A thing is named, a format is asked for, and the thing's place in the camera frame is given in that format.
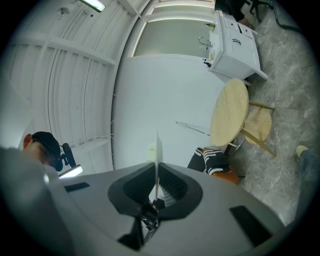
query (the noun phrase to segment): ceiling light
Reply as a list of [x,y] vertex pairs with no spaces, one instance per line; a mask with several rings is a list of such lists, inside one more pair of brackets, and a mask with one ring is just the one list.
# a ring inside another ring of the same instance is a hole
[[86,4],[87,6],[90,6],[92,9],[96,10],[98,13],[101,13],[106,8],[106,6],[98,0],[80,0],[80,1]]
[[136,38],[136,40],[135,40],[135,42],[134,42],[134,44],[133,44],[133,47],[132,47],[132,48],[130,49],[130,51],[129,51],[128,57],[133,57],[133,56],[135,55],[135,53],[136,53],[136,48],[137,48],[138,43],[139,43],[139,41],[140,41],[141,35],[142,35],[142,33],[144,32],[144,30],[145,30],[146,25],[147,25],[147,23],[144,22],[143,25],[142,25],[142,27],[141,27],[141,29],[140,29],[140,31],[139,31],[139,35],[138,35],[138,37]]
[[164,1],[156,3],[154,8],[158,7],[167,7],[167,6],[196,6],[196,7],[207,7],[207,8],[215,8],[215,4],[212,2],[206,1]]
[[81,165],[77,165],[74,168],[71,168],[64,173],[59,175],[59,178],[69,178],[69,177],[74,177],[77,176],[78,174],[82,173],[84,170],[82,169]]
[[167,21],[167,20],[190,20],[190,21],[199,21],[199,22],[210,22],[212,23],[212,20],[205,19],[205,18],[197,18],[197,17],[188,17],[188,16],[172,16],[172,17],[159,17],[159,18],[153,18],[149,20],[148,22],[159,22],[159,21]]

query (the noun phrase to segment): cabinet drawer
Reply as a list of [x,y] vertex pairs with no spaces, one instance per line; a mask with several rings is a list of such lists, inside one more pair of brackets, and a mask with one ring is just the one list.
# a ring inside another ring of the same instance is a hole
[[259,58],[255,50],[254,40],[233,30],[229,30],[228,54],[251,67],[257,67]]
[[246,27],[245,25],[242,25],[242,24],[238,24],[238,25],[240,27],[242,34],[244,34],[248,38],[255,39],[254,35],[251,32],[251,29],[249,29],[248,27]]
[[225,26],[227,28],[232,29],[237,32],[240,32],[239,27],[238,27],[238,23],[236,21],[228,19],[228,18],[224,18],[224,22],[225,22]]

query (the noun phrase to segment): fluorescent light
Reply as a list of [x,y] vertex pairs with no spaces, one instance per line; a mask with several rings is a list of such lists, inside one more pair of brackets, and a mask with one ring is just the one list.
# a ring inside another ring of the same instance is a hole
[[43,180],[44,180],[44,182],[46,183],[46,184],[48,184],[49,183],[49,177],[48,177],[48,175],[44,175],[44,177],[43,177]]
[[80,1],[86,4],[87,6],[90,6],[92,9],[96,10],[98,13],[101,13],[106,8],[106,6],[98,0],[80,0]]
[[183,17],[183,16],[173,16],[173,17],[159,17],[159,18],[154,18],[149,20],[148,22],[159,22],[159,21],[167,21],[167,20],[190,20],[190,21],[199,21],[199,22],[209,22],[209,23],[213,23],[212,20],[207,20],[207,19],[202,19],[202,18],[192,18],[192,17]]
[[152,12],[154,11],[155,7],[149,8],[149,10],[146,12],[145,16],[151,15]]
[[133,57],[133,56],[135,55],[135,53],[136,53],[136,48],[137,48],[138,43],[139,43],[139,41],[140,41],[141,35],[142,35],[142,33],[144,32],[144,30],[145,30],[146,25],[147,25],[147,23],[144,22],[143,25],[142,25],[142,27],[141,27],[141,29],[140,29],[140,31],[139,31],[139,34],[138,34],[137,38],[135,39],[134,46],[130,49],[130,52],[129,52],[129,54],[128,54],[128,57]]
[[158,7],[167,7],[167,6],[196,6],[196,7],[207,7],[214,9],[215,4],[212,2],[205,2],[205,1],[164,1],[158,2],[154,4],[154,8]]
[[67,170],[66,172],[59,175],[59,178],[69,178],[77,176],[78,174],[82,173],[84,170],[82,169],[81,165],[77,165],[74,168]]

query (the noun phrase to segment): sneaker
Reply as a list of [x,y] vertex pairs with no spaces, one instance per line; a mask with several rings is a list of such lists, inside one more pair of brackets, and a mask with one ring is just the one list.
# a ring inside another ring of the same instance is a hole
[[308,149],[309,148],[307,148],[306,146],[301,146],[301,145],[297,146],[295,151],[296,151],[298,158],[300,158],[303,151],[308,150]]

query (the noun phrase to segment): cable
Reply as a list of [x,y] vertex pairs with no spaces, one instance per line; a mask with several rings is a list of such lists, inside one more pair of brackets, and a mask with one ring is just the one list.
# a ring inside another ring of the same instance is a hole
[[103,136],[98,136],[98,135],[94,135],[94,136],[90,136],[88,138],[83,138],[83,139],[80,139],[76,142],[69,142],[68,144],[77,144],[79,142],[83,142],[83,141],[86,141],[86,140],[90,140],[91,138],[94,138],[94,137],[97,137],[97,138],[107,138],[107,137],[111,137],[111,135],[114,135],[114,133],[111,133],[110,135],[103,135]]
[[289,25],[283,25],[280,24],[279,20],[278,20],[278,14],[277,14],[277,10],[276,10],[276,5],[274,4],[274,2],[271,0],[271,3],[273,5],[273,12],[274,12],[274,16],[275,16],[275,22],[278,24],[278,26],[284,30],[292,30],[294,32],[300,33],[301,35],[304,35],[303,32],[301,31],[301,29],[296,28],[294,26],[289,26]]

